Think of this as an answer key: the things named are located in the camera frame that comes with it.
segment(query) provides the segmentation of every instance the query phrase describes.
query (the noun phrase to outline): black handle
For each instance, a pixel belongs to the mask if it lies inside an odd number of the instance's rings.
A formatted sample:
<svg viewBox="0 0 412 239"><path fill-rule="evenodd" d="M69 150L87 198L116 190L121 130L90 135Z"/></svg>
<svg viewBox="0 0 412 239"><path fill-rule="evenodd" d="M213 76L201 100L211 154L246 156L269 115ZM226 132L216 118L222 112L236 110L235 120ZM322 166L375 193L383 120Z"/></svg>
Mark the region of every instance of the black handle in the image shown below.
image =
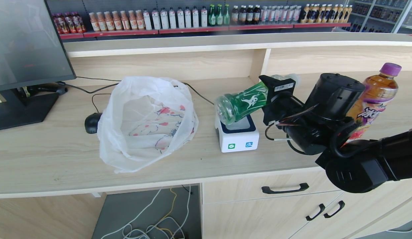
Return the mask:
<svg viewBox="0 0 412 239"><path fill-rule="evenodd" d="M300 186L300 189L290 190L290 191L273 191L270 189L270 187L263 186L262 192L265 194L288 194L288 193L294 193L294 192L302 192L302 191L305 191L306 189L309 189L308 183L301 183L299 184L299 186Z"/></svg>
<svg viewBox="0 0 412 239"><path fill-rule="evenodd" d="M312 221L312 220L314 220L316 217L318 217L318 215L320 215L322 212L324 212L324 209L326 208L326 206L324 206L323 203L320 204L319 206L320 206L320 211L319 211L313 218L311 218L310 216L306 216L306 220L307 220L307 221Z"/></svg>
<svg viewBox="0 0 412 239"><path fill-rule="evenodd" d="M343 207L345 206L345 203L343 201L339 201L339 209L333 213L332 215L328 215L327 213L324 214L325 218L331 218L332 216L334 216L336 213L338 213Z"/></svg>

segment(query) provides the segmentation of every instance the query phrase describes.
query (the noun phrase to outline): computer mouse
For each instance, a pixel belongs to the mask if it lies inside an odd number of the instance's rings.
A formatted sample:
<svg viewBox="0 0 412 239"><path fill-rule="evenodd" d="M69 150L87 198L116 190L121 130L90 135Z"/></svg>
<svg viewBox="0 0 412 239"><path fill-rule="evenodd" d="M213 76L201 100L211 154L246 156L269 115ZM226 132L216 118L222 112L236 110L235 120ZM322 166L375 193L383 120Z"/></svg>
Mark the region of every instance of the computer mouse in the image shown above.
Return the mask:
<svg viewBox="0 0 412 239"><path fill-rule="evenodd" d="M85 131L87 133L97 133L98 121L103 113L93 113L85 119Z"/></svg>

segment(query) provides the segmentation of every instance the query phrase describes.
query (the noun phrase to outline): monitor screen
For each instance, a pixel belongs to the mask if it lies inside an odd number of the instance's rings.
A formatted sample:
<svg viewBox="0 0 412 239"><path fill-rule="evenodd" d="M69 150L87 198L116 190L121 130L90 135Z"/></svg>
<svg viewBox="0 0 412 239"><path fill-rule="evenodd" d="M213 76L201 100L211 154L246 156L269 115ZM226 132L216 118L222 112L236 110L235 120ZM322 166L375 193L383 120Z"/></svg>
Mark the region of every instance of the monitor screen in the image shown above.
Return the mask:
<svg viewBox="0 0 412 239"><path fill-rule="evenodd" d="M75 74L44 0L0 0L0 91Z"/></svg>

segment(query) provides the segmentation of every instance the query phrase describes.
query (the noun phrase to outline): purple bottle cap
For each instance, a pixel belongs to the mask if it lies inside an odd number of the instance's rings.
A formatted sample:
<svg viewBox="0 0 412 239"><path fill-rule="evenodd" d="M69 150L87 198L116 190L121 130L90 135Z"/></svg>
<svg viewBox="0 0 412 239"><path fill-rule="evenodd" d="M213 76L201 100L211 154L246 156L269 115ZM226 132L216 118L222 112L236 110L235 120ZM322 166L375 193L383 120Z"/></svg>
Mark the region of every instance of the purple bottle cap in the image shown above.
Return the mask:
<svg viewBox="0 0 412 239"><path fill-rule="evenodd" d="M397 76L401 69L402 67L400 65L387 62L383 64L382 68L380 69L380 72L385 75Z"/></svg>

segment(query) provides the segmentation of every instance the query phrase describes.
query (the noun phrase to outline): barcode label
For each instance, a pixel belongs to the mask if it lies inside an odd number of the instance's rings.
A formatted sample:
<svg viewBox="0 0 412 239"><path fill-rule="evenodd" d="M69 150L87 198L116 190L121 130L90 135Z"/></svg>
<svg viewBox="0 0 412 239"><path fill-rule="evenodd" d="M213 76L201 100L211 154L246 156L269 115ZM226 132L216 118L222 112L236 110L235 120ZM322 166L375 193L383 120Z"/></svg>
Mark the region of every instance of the barcode label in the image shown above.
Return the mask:
<svg viewBox="0 0 412 239"><path fill-rule="evenodd" d="M285 84L285 85L282 85L282 86L276 86L276 87L274 88L274 92L282 91L282 90L285 90L285 89L292 88L293 85L294 85L294 83Z"/></svg>

